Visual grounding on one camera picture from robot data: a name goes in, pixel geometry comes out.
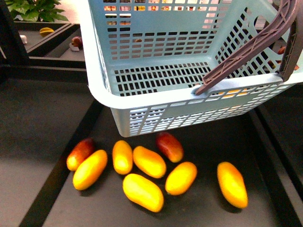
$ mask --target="plastic basket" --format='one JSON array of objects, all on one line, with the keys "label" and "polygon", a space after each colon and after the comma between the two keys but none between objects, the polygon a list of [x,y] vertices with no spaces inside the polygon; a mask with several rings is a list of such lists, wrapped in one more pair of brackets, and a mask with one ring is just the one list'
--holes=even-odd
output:
[{"label": "plastic basket", "polygon": [[268,47],[195,94],[206,74],[258,36],[258,19],[274,20],[265,0],[88,0],[81,12],[90,91],[124,137],[241,115],[303,82],[303,56],[283,82],[282,55]]}]

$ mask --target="brown handle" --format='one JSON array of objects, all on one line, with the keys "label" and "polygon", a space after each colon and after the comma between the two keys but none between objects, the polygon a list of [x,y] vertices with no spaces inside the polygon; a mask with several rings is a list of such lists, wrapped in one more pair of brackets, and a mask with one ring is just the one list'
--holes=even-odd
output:
[{"label": "brown handle", "polygon": [[292,75],[303,49],[303,28],[302,24],[299,24],[303,21],[303,6],[299,4],[298,9],[297,17],[290,27],[287,46],[279,69],[284,82],[288,81]]},{"label": "brown handle", "polygon": [[295,64],[297,63],[295,59],[298,59],[298,56],[300,56],[302,51],[302,48],[298,47],[298,49],[296,49],[292,47],[294,44],[296,46],[301,46],[300,43],[303,42],[301,36],[302,29],[297,24],[298,21],[302,21],[302,4],[303,0],[281,0],[278,13],[274,20],[260,33],[258,33],[258,35],[250,39],[245,45],[226,58],[207,75],[205,75],[202,79],[204,84],[195,91],[195,94],[200,95],[219,83],[236,69],[251,60],[252,57],[256,56],[261,51],[269,47],[272,43],[277,41],[289,29],[289,27],[292,26],[291,30],[294,30],[295,36],[289,38],[287,41],[287,47],[283,58],[286,55],[287,57],[285,61],[282,62],[283,64],[281,63],[280,67],[280,69],[284,70],[282,75],[285,78],[287,76],[289,78],[294,70]]}]

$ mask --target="black tray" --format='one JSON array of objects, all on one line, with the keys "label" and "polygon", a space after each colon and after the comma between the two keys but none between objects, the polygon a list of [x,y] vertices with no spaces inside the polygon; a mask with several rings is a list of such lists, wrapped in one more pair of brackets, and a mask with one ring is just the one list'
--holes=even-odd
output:
[{"label": "black tray", "polygon": [[303,200],[302,95],[303,85],[294,85],[258,107],[258,112]]},{"label": "black tray", "polygon": [[56,192],[44,184],[94,99],[86,84],[11,79],[0,99],[0,226],[18,227],[43,188]]},{"label": "black tray", "polygon": [[[124,138],[118,134],[110,109],[104,108],[90,134],[97,142],[97,148],[109,154],[104,173],[83,192],[74,189],[73,173],[70,173],[43,226],[302,226],[303,204],[255,114],[170,132],[185,148],[183,160],[197,165],[198,175],[188,192],[177,197],[169,196],[164,191],[165,179],[176,165],[165,159],[168,171],[164,178],[148,177],[164,192],[165,203],[160,213],[149,212],[124,195],[123,177],[113,170],[110,156],[114,143]],[[155,136],[148,134],[124,140],[132,148],[142,145],[157,150]],[[249,196],[246,209],[231,206],[222,196],[216,178],[217,165],[222,161],[233,163],[242,173]],[[136,167],[132,172],[146,176]]]},{"label": "black tray", "polygon": [[[53,36],[56,32],[60,31],[66,26],[70,26],[70,23],[48,23],[48,22],[15,22],[15,26],[20,35],[26,35],[27,44],[24,47],[27,51],[30,51],[34,46],[43,40]],[[43,27],[49,27],[54,30],[54,33],[42,37],[39,34],[39,30]]]},{"label": "black tray", "polygon": [[72,51],[69,47],[71,39],[76,36],[81,36],[81,30],[78,28],[73,34],[67,37],[56,48],[45,55],[46,58],[60,58],[61,60],[68,61],[85,61],[83,48],[79,51]]}]

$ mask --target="yellow tomato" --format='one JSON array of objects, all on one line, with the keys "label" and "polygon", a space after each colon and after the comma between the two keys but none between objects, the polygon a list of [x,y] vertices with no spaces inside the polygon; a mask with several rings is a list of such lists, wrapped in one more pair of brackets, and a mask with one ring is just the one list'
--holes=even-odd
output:
[{"label": "yellow tomato", "polygon": [[123,191],[130,201],[152,212],[159,212],[163,207],[164,197],[160,188],[141,175],[127,175],[123,180]]},{"label": "yellow tomato", "polygon": [[85,190],[98,180],[107,165],[107,153],[97,150],[76,170],[72,183],[77,190]]},{"label": "yellow tomato", "polygon": [[165,190],[171,195],[185,193],[197,176],[197,167],[191,162],[179,164],[167,177]]},{"label": "yellow tomato", "polygon": [[117,173],[125,175],[133,168],[133,150],[124,140],[115,143],[113,148],[113,165]]},{"label": "yellow tomato", "polygon": [[166,173],[166,164],[163,158],[154,151],[138,146],[134,149],[134,163],[147,175],[161,178]]},{"label": "yellow tomato", "polygon": [[229,162],[221,162],[217,168],[219,186],[225,199],[237,208],[248,206],[248,196],[243,177]]}]

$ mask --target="basket slot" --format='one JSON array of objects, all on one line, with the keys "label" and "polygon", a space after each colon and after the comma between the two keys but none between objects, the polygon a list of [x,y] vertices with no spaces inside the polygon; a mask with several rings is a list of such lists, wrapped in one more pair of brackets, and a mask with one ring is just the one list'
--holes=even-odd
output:
[{"label": "basket slot", "polygon": [[140,95],[193,87],[210,70],[207,62],[121,69],[114,71],[110,84],[112,91],[120,96]]},{"label": "basket slot", "polygon": [[[220,82],[234,70],[236,70],[239,66],[250,60],[252,56],[255,56],[260,51],[263,51],[273,42],[278,40],[294,22],[298,9],[300,8],[300,4],[300,0],[281,0],[280,8],[275,19],[257,36],[250,39],[238,51],[234,52],[220,65],[218,65],[215,69],[208,73],[203,78],[204,84],[199,89],[197,89],[196,94],[202,94],[203,92]],[[292,39],[290,39],[288,46],[294,45],[293,43],[291,43],[291,41]],[[302,49],[296,50],[294,52],[301,53],[301,51]]]}]

